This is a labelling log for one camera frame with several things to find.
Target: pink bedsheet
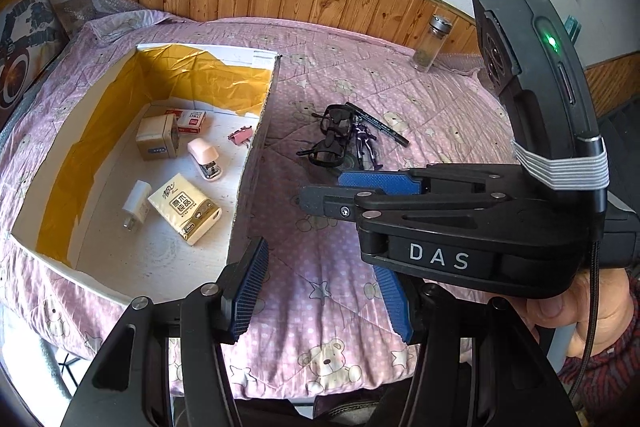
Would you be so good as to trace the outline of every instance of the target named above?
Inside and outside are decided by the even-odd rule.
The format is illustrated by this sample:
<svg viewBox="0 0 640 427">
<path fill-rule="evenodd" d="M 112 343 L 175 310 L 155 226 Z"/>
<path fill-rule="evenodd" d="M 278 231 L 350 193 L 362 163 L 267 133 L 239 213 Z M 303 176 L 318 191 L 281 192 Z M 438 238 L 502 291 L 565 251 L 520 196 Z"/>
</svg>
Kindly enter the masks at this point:
<svg viewBox="0 0 640 427">
<path fill-rule="evenodd" d="M 252 233 L 270 265 L 249 330 L 225 360 L 237 397 L 304 397 L 375 388 L 409 377 L 416 360 L 392 332 L 354 226 L 305 215 L 296 195 L 331 180 L 296 151 L 319 139 L 312 112 L 351 101 L 410 141 L 385 136 L 385 169 L 434 162 L 513 162 L 511 129 L 475 71 L 417 73 L 410 50 L 306 23 L 233 19 L 195 23 L 144 10 L 88 23 L 49 77 L 0 155 L 0 300 L 49 342 L 90 359 L 123 309 L 54 274 L 21 251 L 9 231 L 31 178 L 89 86 L 139 42 L 199 42 L 282 54 Z M 172 393 L 182 392 L 179 343 L 170 343 Z"/>
</svg>

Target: cardboard box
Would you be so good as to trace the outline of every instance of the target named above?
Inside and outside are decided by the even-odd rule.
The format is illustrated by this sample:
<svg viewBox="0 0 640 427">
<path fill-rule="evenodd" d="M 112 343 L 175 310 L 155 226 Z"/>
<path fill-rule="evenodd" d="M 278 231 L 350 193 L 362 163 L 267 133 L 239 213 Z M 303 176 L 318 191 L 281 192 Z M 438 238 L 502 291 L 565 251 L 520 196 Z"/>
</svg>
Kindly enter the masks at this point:
<svg viewBox="0 0 640 427">
<path fill-rule="evenodd" d="M 173 113 L 178 121 L 178 131 L 188 134 L 200 134 L 202 122 L 207 118 L 206 111 L 185 111 L 183 109 L 167 109 L 165 114 Z"/>
<path fill-rule="evenodd" d="M 216 280 L 248 244 L 278 67 L 276 53 L 250 48 L 138 45 L 96 80 L 62 124 L 26 192 L 12 239 L 63 277 L 123 305 L 139 295 L 154 302 L 183 298 Z M 177 158 L 140 157 L 141 119 L 174 107 L 215 119 L 201 136 L 220 153 L 225 174 L 216 183 L 198 174 L 187 152 L 190 136 L 181 137 Z M 242 126 L 255 129 L 249 149 L 227 139 Z M 192 247 L 155 211 L 127 231 L 122 206 L 135 182 L 158 190 L 179 173 L 220 207 L 214 227 Z"/>
<path fill-rule="evenodd" d="M 174 114 L 143 118 L 138 126 L 136 145 L 143 160 L 177 158 L 180 135 Z"/>
</svg>

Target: glass jar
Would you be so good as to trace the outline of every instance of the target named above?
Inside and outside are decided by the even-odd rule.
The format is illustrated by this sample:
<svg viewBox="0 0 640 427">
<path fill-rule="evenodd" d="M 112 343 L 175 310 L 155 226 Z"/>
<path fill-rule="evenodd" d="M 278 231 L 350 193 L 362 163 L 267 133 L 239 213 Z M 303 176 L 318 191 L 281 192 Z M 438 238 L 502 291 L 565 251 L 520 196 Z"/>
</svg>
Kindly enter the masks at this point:
<svg viewBox="0 0 640 427">
<path fill-rule="evenodd" d="M 431 68 L 446 37 L 451 32 L 452 24 L 440 15 L 433 15 L 429 20 L 426 33 L 420 45 L 415 49 L 411 57 L 411 65 L 418 71 L 426 73 Z"/>
</svg>

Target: black marker pen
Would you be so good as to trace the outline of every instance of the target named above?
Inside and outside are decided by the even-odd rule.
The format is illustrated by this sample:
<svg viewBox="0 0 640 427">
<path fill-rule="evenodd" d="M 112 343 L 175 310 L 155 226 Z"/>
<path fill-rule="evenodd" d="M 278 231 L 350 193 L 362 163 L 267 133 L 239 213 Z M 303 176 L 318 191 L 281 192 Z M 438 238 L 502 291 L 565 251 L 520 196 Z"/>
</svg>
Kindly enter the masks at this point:
<svg viewBox="0 0 640 427">
<path fill-rule="evenodd" d="M 355 114 L 356 116 L 359 116 L 364 121 L 366 121 L 376 129 L 378 129 L 379 131 L 382 131 L 386 135 L 389 135 L 391 138 L 396 140 L 402 147 L 409 147 L 409 140 L 407 140 L 400 133 L 391 129 L 391 127 L 389 127 L 388 125 L 382 123 L 377 118 L 374 118 L 373 116 L 371 116 L 368 112 L 365 112 L 363 109 L 359 108 L 357 105 L 354 105 L 351 102 L 347 102 L 344 105 L 350 108 L 353 111 L 353 114 Z"/>
</svg>

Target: pink stapler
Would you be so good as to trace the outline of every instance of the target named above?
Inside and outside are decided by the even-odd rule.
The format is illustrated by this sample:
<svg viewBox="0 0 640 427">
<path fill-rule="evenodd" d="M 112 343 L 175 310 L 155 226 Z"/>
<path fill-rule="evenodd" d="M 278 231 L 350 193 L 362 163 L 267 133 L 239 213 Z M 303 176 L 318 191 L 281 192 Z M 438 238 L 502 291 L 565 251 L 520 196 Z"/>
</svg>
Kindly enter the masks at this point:
<svg viewBox="0 0 640 427">
<path fill-rule="evenodd" d="M 187 150 L 193 156 L 198 166 L 200 175 L 208 182 L 217 180 L 222 176 L 222 168 L 216 163 L 218 151 L 203 138 L 196 138 L 187 144 Z"/>
</svg>

